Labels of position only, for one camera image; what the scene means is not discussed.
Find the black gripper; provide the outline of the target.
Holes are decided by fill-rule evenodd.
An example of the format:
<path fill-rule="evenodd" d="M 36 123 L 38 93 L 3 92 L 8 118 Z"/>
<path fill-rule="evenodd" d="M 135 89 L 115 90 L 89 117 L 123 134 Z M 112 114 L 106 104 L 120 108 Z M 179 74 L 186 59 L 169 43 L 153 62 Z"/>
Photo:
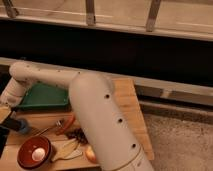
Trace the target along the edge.
<path fill-rule="evenodd" d="M 21 129 L 21 122 L 8 115 L 0 122 L 0 157 L 2 156 L 6 140 L 10 130 L 18 132 Z"/>

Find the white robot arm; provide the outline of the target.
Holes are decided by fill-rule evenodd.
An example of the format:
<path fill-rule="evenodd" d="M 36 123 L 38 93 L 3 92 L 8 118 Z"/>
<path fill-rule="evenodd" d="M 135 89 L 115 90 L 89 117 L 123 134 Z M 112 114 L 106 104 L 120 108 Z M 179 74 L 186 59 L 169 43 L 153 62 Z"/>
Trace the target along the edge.
<path fill-rule="evenodd" d="M 114 97 L 114 83 L 97 72 L 53 70 L 25 62 L 9 68 L 0 102 L 17 106 L 37 82 L 66 89 L 71 107 L 103 171 L 154 171 Z"/>

